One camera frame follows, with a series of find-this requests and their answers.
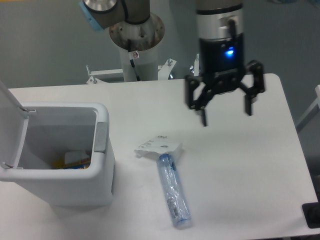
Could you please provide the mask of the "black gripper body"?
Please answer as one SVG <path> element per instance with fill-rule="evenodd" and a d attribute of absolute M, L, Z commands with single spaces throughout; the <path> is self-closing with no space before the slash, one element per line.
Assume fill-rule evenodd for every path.
<path fill-rule="evenodd" d="M 199 39 L 203 82 L 215 94 L 233 92 L 246 74 L 244 34 L 235 38 Z"/>

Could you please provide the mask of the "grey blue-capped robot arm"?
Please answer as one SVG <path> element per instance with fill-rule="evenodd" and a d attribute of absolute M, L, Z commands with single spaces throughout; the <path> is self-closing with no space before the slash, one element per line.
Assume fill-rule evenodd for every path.
<path fill-rule="evenodd" d="M 79 5 L 98 31 L 121 23 L 141 28 L 152 19 L 148 0 L 82 0 Z M 195 5 L 202 71 L 184 78 L 186 105 L 205 126 L 205 107 L 212 98 L 240 88 L 245 112 L 252 115 L 254 99 L 265 91 L 264 68 L 256 60 L 244 64 L 242 1 L 197 0 Z"/>

